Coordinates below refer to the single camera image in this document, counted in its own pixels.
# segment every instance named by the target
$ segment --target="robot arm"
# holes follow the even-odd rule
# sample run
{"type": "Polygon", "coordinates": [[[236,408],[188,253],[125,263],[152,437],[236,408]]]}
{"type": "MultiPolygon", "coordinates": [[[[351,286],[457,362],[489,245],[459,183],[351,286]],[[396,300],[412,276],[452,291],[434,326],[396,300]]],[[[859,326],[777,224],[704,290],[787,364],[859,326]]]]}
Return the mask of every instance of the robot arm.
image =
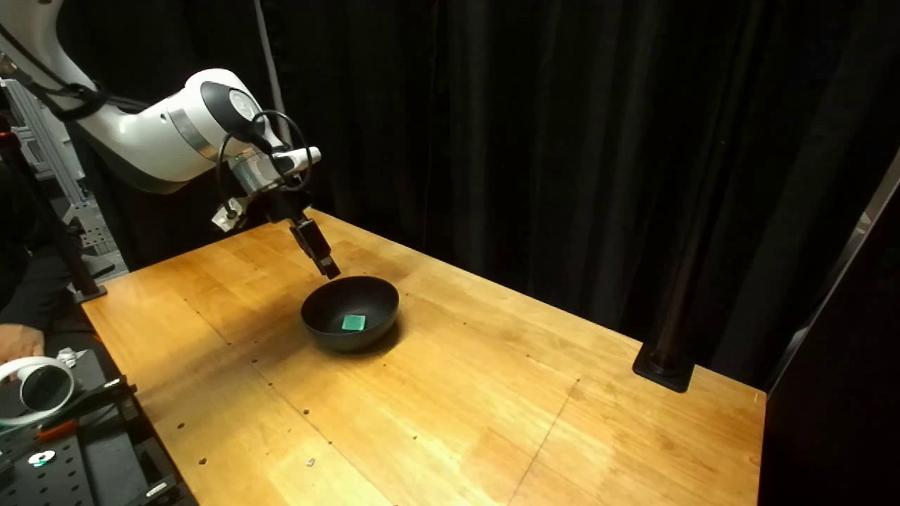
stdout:
{"type": "MultiPolygon", "coordinates": [[[[22,80],[63,120],[114,151],[122,161],[116,170],[129,184],[173,194],[227,163],[246,198],[254,198],[322,161],[315,145],[288,149],[271,125],[271,113],[230,69],[201,69],[184,90],[135,116],[108,104],[97,80],[63,49],[60,9],[63,0],[0,0],[0,75],[22,80]]],[[[226,205],[215,221],[230,229],[236,218],[239,205],[226,205]]],[[[337,276],[317,227],[305,214],[289,218],[317,269],[337,276]]]]}

